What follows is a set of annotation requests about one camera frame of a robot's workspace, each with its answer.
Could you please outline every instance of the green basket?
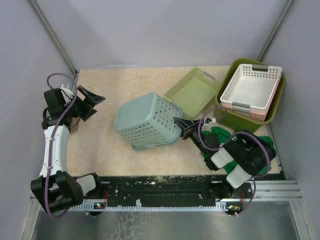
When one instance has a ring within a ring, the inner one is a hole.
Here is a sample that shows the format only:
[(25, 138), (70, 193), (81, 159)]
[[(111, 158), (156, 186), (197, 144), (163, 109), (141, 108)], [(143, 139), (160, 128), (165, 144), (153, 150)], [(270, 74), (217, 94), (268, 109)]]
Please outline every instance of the green basket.
[[(237, 70), (237, 68), (240, 64), (265, 65), (264, 63), (261, 63), (261, 62), (258, 62), (258, 61), (255, 61), (255, 60), (252, 60), (249, 58), (239, 58), (239, 59), (235, 60), (231, 64), (227, 74), (224, 77), (224, 80), (223, 80), (219, 90), (217, 91), (217, 94), (214, 97), (215, 105), (217, 107), (221, 106), (220, 97), (224, 93), (228, 83), (230, 82), (231, 78), (233, 77), (235, 71)], [(266, 115), (265, 121), (263, 121), (263, 122), (255, 121), (255, 120), (247, 118), (243, 115), (237, 114), (235, 112), (228, 111), (228, 114), (223, 119), (219, 120), (218, 123), (220, 123), (222, 125), (226, 125), (226, 126), (232, 128), (234, 130), (237, 130), (237, 131), (242, 131), (242, 130), (246, 129), (249, 132), (254, 133), (262, 125), (268, 124), (274, 119), (282, 92), (285, 87), (285, 82), (286, 82), (286, 77), (282, 73), (278, 87), (276, 89), (272, 103), (270, 105), (269, 111)], [(215, 118), (222, 117), (224, 115), (224, 113), (225, 113), (225, 110), (217, 109), (216, 111), (214, 111), (214, 117)]]
[(220, 84), (221, 81), (217, 81), (214, 76), (195, 67), (164, 98), (180, 107), (186, 119), (193, 120), (214, 100)]

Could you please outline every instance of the gray handle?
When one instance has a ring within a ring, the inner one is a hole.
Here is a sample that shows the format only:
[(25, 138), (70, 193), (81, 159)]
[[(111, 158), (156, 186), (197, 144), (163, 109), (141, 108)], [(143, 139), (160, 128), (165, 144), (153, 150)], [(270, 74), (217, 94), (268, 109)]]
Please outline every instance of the gray handle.
[(261, 71), (261, 72), (268, 72), (268, 65), (259, 65), (259, 64), (253, 64), (252, 65), (252, 71)]
[(233, 110), (235, 110), (237, 112), (241, 112), (241, 113), (245, 113), (245, 114), (250, 113), (250, 105), (249, 104), (233, 102), (232, 106), (233, 106)]
[(210, 73), (208, 73), (206, 71), (204, 71), (203, 74), (206, 75), (207, 77), (213, 79), (213, 80), (217, 80), (216, 77), (212, 76)]

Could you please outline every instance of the table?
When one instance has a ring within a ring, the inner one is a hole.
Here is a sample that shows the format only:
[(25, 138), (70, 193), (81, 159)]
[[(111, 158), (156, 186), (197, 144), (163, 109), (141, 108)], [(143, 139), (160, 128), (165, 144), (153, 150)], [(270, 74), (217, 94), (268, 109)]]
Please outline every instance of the table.
[[(201, 68), (222, 80), (229, 66)], [(72, 128), (67, 146), (69, 174), (71, 176), (82, 176), (92, 172), (96, 172), (99, 176), (226, 174), (224, 169), (209, 170), (198, 148), (190, 139), (185, 141), (179, 139), (172, 145), (135, 151), (130, 142), (113, 128), (122, 104), (151, 92), (163, 96), (192, 69), (190, 66), (81, 70), (77, 84), (94, 94), (104, 96), (106, 100), (95, 107), (98, 112), (90, 119), (86, 122), (81, 120)], [(262, 126), (255, 134), (269, 135), (266, 126)], [(270, 174), (280, 172), (276, 159), (271, 161), (271, 167)]]

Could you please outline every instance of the white wall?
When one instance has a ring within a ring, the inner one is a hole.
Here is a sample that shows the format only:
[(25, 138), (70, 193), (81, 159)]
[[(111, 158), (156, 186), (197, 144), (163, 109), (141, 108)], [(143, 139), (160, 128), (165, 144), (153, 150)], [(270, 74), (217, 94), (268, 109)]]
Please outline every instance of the white wall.
[(77, 69), (257, 58), (286, 0), (37, 0)]
[(296, 1), (265, 62), (287, 83), (273, 120), (288, 175), (297, 179), (320, 238), (320, 1)]
[(27, 1), (0, 1), (0, 33), (0, 238), (15, 240), (43, 161), (46, 77), (71, 73)]

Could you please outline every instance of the basket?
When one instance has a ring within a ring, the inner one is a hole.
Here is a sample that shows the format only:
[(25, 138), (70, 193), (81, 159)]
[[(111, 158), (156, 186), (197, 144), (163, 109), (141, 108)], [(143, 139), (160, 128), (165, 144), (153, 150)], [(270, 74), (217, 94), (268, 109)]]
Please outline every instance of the basket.
[(281, 78), (282, 68), (240, 64), (220, 97), (221, 105), (263, 122)]
[[(214, 97), (214, 103), (216, 107), (221, 106), (220, 104), (220, 98), (223, 94), (223, 92), (225, 91), (226, 87), (228, 86), (228, 83), (230, 82), (231, 78), (233, 77), (234, 73), (236, 72), (238, 66), (240, 64), (254, 64), (254, 65), (264, 65), (261, 62), (249, 59), (249, 58), (239, 58), (237, 60), (235, 60), (228, 72), (226, 73), (221, 86), (218, 90), (218, 92), (216, 93), (215, 97)], [(281, 73), (281, 77), (278, 83), (278, 86), (276, 88), (276, 91), (274, 93), (274, 97), (273, 100), (270, 104), (270, 108), (269, 111), (265, 117), (264, 121), (256, 121), (254, 119), (250, 119), (246, 116), (243, 116), (241, 114), (238, 114), (236, 112), (232, 112), (229, 111), (228, 114), (221, 120), (218, 120), (218, 123), (228, 126), (234, 130), (237, 131), (241, 131), (241, 130), (248, 130), (251, 133), (254, 133), (258, 128), (260, 128), (260, 126), (265, 125), (265, 124), (269, 124), (275, 117), (280, 99), (281, 99), (281, 95), (283, 93), (284, 87), (285, 87), (285, 83), (286, 83), (286, 77), (284, 75), (284, 73)], [(216, 111), (214, 111), (214, 117), (215, 118), (221, 118), (224, 114), (225, 114), (225, 110), (223, 109), (217, 109)]]
[(195, 67), (164, 98), (180, 107), (186, 119), (193, 120), (213, 101), (220, 84), (214, 76)]
[(173, 144), (180, 137), (174, 117), (183, 118), (183, 111), (153, 92), (123, 104), (113, 127), (133, 149), (142, 150)]

